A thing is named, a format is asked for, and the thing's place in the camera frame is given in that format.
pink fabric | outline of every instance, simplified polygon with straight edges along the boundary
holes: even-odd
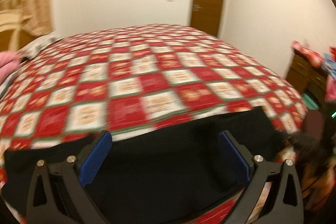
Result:
[[[327,87],[325,88],[325,99],[327,101],[336,101],[336,82],[328,75]]]
[[[16,52],[0,52],[0,84],[18,68],[20,59]]]
[[[293,41],[291,48],[301,52],[315,68],[319,68],[324,62],[324,58],[320,54],[302,46],[298,41]]]

bedsheet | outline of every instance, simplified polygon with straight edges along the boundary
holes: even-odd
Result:
[[[49,147],[102,129],[117,141],[260,105],[290,133],[306,112],[289,83],[204,32],[152,24],[78,34],[28,61],[0,100],[0,164],[7,148]],[[4,183],[3,169],[0,176]]]

dresser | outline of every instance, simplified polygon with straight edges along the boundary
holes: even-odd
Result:
[[[310,96],[313,95],[320,106],[323,106],[325,101],[327,76],[325,71],[314,68],[303,54],[297,50],[294,51],[286,80],[300,94],[307,92]]]

black cloth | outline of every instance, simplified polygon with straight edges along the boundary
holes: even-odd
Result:
[[[242,189],[218,150],[217,138],[223,130],[229,130],[253,155],[260,154],[267,160],[283,148],[281,134],[261,108],[206,117],[113,143],[86,190],[111,223],[190,220]],[[62,161],[78,154],[85,142],[82,139],[43,150],[6,151],[8,182],[2,190],[4,199],[24,215],[36,162]]]

silver bolt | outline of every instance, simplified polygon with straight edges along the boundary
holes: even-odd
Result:
[[[75,156],[69,156],[68,158],[67,158],[67,162],[69,162],[69,163],[72,163],[72,162],[74,162],[76,160],[76,157]]]
[[[38,167],[41,167],[41,166],[43,166],[44,165],[44,160],[39,160],[38,162],[37,162],[37,166]]]
[[[264,160],[264,158],[261,155],[255,155],[254,156],[254,160],[256,162],[262,162]]]
[[[288,166],[292,166],[294,163],[292,160],[286,160],[285,163],[288,165]]]

